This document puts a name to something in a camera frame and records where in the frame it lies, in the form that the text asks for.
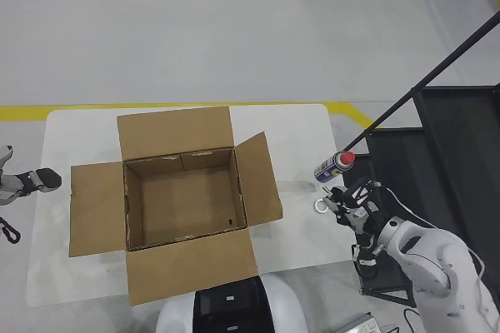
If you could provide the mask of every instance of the white table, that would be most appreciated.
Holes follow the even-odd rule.
[[[70,166],[121,161],[117,115],[173,108],[66,110],[48,116],[42,166],[62,187],[37,197],[26,297],[30,306],[128,293],[124,251],[68,258]],[[313,169],[336,147],[322,105],[230,107],[235,144],[261,131],[268,139],[283,219],[250,228],[260,273],[351,259],[353,232],[317,214],[323,191]],[[342,185],[342,178],[333,184]]]

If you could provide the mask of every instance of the open cardboard box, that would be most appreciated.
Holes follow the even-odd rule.
[[[248,227],[283,213],[265,134],[234,147],[228,107],[117,124],[122,162],[72,167],[69,256],[126,250],[132,305],[257,275]]]

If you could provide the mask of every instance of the gray floor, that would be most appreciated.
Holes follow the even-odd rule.
[[[493,3],[0,1],[0,105],[350,101],[375,118],[489,18]],[[498,81],[500,28],[436,83]],[[361,130],[345,116],[330,121],[337,147]],[[417,124],[412,105],[386,122]],[[7,172],[39,167],[44,126],[0,123],[0,146],[15,148]],[[162,302],[131,308],[113,296],[28,307],[34,203],[0,209],[23,236],[15,246],[0,236],[0,332],[152,332]],[[405,330],[401,306],[358,294],[349,262],[278,274],[302,300],[311,332],[365,311],[385,331]]]

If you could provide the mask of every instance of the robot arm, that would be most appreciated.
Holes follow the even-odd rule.
[[[426,332],[499,332],[497,307],[459,237],[394,217],[377,243],[412,281]]]
[[[412,281],[427,333],[500,332],[497,307],[463,240],[449,231],[424,228],[399,217],[377,223],[375,219],[383,217],[371,193],[378,187],[382,187],[379,182],[362,179],[348,189],[325,189],[323,201],[336,214],[337,223],[374,240],[359,247],[365,259],[375,260],[386,251],[397,261]]]
[[[50,192],[61,186],[61,177],[52,169],[38,169],[19,175],[4,175],[3,166],[12,157],[13,147],[0,148],[0,206],[5,206],[20,196],[29,196],[34,191]],[[2,232],[13,244],[20,241],[20,233],[0,217]]]

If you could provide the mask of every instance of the blue spray can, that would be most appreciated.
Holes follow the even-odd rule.
[[[315,178],[320,182],[331,181],[345,171],[352,169],[356,156],[353,152],[336,152],[315,169]]]

